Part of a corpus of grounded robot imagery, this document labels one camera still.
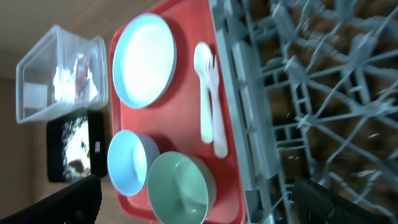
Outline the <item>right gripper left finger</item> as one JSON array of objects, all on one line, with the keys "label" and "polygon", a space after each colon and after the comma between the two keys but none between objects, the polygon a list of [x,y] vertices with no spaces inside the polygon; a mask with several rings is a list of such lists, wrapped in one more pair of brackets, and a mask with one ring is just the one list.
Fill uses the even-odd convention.
[{"label": "right gripper left finger", "polygon": [[2,224],[94,223],[102,202],[101,180],[91,174],[1,219]]}]

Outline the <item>mint green bowl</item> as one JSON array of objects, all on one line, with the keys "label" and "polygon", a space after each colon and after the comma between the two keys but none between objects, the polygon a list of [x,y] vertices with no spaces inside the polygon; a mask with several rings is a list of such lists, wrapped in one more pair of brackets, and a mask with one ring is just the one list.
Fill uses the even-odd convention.
[{"label": "mint green bowl", "polygon": [[147,194],[161,223],[203,224],[215,204],[217,189],[212,171],[201,159],[169,151],[152,164]]}]

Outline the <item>light blue bowl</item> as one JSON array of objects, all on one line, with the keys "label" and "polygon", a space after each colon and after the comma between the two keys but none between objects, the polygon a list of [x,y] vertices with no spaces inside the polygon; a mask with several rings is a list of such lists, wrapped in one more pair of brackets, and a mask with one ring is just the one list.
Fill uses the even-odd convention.
[{"label": "light blue bowl", "polygon": [[147,183],[150,167],[160,155],[155,141],[130,130],[117,132],[108,148],[108,174],[114,188],[125,196],[138,194]]}]

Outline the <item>clear plastic waste bin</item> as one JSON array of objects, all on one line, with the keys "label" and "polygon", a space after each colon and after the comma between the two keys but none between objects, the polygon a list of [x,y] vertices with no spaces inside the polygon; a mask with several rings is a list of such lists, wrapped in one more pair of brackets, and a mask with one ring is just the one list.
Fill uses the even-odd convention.
[{"label": "clear plastic waste bin", "polygon": [[86,39],[54,25],[16,67],[16,121],[48,121],[109,98],[104,39]]}]

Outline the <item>food scraps and rice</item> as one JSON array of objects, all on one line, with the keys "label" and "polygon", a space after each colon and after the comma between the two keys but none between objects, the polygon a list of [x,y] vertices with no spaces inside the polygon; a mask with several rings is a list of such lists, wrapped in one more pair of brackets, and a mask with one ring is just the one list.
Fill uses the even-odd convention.
[{"label": "food scraps and rice", "polygon": [[62,164],[65,182],[74,182],[91,174],[87,115],[62,124]]}]

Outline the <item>black food waste tray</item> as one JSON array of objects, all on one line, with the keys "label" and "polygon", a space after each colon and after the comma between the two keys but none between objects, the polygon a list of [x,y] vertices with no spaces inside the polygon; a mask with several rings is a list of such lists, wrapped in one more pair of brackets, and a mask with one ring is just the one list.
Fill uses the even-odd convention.
[{"label": "black food waste tray", "polygon": [[107,175],[103,115],[77,110],[46,126],[47,178],[72,183],[91,174]]}]

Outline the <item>pink plastic fork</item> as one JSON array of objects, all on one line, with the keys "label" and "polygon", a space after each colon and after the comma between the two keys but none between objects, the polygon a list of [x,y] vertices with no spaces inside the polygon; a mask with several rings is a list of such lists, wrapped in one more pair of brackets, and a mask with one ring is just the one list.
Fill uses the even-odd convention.
[{"label": "pink plastic fork", "polygon": [[212,55],[206,62],[205,81],[210,91],[213,118],[213,146],[217,158],[223,159],[228,155],[228,143],[224,128],[220,103],[219,85],[220,75],[216,57]]}]

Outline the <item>white plastic spoon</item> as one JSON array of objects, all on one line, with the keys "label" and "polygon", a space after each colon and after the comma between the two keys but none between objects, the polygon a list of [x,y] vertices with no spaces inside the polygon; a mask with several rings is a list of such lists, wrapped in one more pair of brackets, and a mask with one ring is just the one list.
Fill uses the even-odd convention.
[{"label": "white plastic spoon", "polygon": [[200,133],[201,140],[205,144],[210,144],[213,142],[210,98],[204,77],[206,63],[212,55],[213,54],[208,44],[205,42],[197,43],[193,56],[193,66],[200,81]]}]

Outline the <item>white napkin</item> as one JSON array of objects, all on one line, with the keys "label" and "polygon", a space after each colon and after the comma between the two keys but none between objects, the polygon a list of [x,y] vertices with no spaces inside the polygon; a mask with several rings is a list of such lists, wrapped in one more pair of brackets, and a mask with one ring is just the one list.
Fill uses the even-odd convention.
[{"label": "white napkin", "polygon": [[55,101],[66,101],[66,102],[91,102],[98,95],[99,91],[93,81],[93,74],[88,69],[88,82],[87,86],[83,92],[80,100],[75,100],[75,69],[76,63],[73,66],[72,70],[69,69],[60,69],[60,67],[56,67],[55,74],[53,78],[53,95]]}]

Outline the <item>light blue plate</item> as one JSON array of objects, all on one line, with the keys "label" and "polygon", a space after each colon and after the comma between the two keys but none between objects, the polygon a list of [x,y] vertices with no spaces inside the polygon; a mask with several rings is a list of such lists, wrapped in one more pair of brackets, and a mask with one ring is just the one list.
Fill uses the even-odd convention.
[{"label": "light blue plate", "polygon": [[122,31],[113,57],[113,85],[130,108],[145,108],[168,89],[177,65],[174,35],[159,15],[144,13]]}]

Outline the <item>grey dishwasher rack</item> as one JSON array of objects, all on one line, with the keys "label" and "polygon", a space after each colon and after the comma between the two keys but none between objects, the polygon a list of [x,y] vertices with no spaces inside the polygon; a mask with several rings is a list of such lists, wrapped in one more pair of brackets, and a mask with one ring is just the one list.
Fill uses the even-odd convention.
[{"label": "grey dishwasher rack", "polygon": [[397,2],[210,1],[248,223],[308,178],[397,222]]}]

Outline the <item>red sauce packet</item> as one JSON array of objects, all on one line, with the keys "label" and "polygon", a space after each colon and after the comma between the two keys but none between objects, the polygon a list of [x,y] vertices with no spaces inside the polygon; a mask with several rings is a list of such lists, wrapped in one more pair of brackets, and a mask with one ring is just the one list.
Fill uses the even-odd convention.
[{"label": "red sauce packet", "polygon": [[83,95],[83,92],[88,82],[88,69],[90,66],[90,56],[85,55],[80,57],[76,63],[75,69],[75,100],[78,101]]}]

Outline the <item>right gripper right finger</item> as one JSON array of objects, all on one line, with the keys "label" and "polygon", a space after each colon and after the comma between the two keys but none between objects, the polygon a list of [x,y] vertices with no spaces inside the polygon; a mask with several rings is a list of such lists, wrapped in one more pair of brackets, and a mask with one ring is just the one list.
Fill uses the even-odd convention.
[{"label": "right gripper right finger", "polygon": [[350,201],[310,179],[294,182],[292,199],[299,223],[388,224],[397,223],[394,214],[366,199]]}]

